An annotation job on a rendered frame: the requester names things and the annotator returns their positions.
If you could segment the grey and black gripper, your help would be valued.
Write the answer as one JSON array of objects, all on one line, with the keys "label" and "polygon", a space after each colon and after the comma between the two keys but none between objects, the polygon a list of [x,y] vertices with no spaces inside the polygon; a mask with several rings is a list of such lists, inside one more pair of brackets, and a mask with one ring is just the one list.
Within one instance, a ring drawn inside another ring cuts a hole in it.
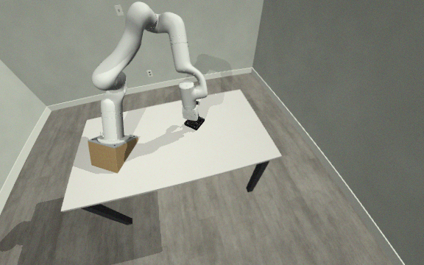
[{"label": "grey and black gripper", "polygon": [[183,108],[183,118],[189,121],[190,126],[194,126],[196,124],[195,121],[200,120],[197,106],[191,110],[186,110],[185,108]]}]

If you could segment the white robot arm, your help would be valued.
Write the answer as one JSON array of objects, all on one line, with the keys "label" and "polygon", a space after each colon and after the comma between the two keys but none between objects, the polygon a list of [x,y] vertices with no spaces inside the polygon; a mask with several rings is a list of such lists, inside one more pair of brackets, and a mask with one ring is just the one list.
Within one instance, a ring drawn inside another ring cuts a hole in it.
[{"label": "white robot arm", "polygon": [[100,143],[119,144],[130,139],[130,135],[124,132],[122,102],[127,90],[127,77],[123,69],[140,49],[144,30],[168,33],[176,71],[197,78],[198,86],[194,86],[191,80],[179,84],[183,108],[194,109],[200,104],[196,100],[208,95],[204,76],[190,62],[182,18],[169,12],[155,14],[147,4],[137,1],[127,11],[124,34],[117,47],[92,74],[94,86],[106,91],[101,100],[103,132],[97,138]]}]

